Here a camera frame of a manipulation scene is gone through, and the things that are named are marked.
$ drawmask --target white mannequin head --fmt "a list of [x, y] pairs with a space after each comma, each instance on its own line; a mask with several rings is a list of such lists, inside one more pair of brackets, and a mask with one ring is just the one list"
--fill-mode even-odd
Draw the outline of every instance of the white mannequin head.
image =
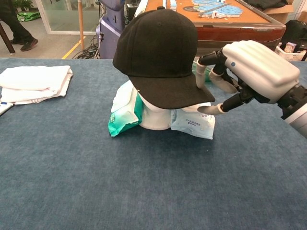
[[151, 130], [165, 130], [170, 128], [171, 110], [158, 108], [149, 103], [141, 95], [140, 97], [144, 103], [142, 122], [140, 123], [140, 126]]

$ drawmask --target basket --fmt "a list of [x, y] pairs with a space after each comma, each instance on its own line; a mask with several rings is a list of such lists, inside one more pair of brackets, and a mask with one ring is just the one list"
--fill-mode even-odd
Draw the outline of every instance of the basket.
[[304, 56], [304, 53], [286, 53], [279, 46], [276, 47], [275, 53], [287, 61], [301, 61]]

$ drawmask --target wet wipes package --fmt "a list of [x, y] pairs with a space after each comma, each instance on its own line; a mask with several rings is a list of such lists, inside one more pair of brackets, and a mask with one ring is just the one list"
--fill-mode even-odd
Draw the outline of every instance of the wet wipes package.
[[117, 136], [142, 122], [143, 101], [131, 81], [117, 90], [108, 122], [109, 133]]
[[183, 109], [173, 109], [171, 129], [188, 133], [192, 136], [213, 139], [215, 117], [197, 111], [199, 106], [210, 106], [211, 103], [202, 103]]

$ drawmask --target folded white towel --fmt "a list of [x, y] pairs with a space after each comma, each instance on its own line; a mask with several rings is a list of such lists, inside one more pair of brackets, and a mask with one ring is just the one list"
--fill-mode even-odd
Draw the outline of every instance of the folded white towel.
[[0, 86], [3, 87], [1, 101], [29, 104], [65, 96], [71, 77], [70, 66], [6, 69], [0, 74]]

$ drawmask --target person's leg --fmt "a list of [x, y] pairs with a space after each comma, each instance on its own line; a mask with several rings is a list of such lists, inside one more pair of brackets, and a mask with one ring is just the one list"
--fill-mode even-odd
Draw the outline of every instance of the person's leg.
[[0, 0], [0, 18], [10, 27], [13, 32], [14, 40], [30, 42], [33, 40], [32, 35], [18, 21], [15, 12], [12, 9], [10, 0]]

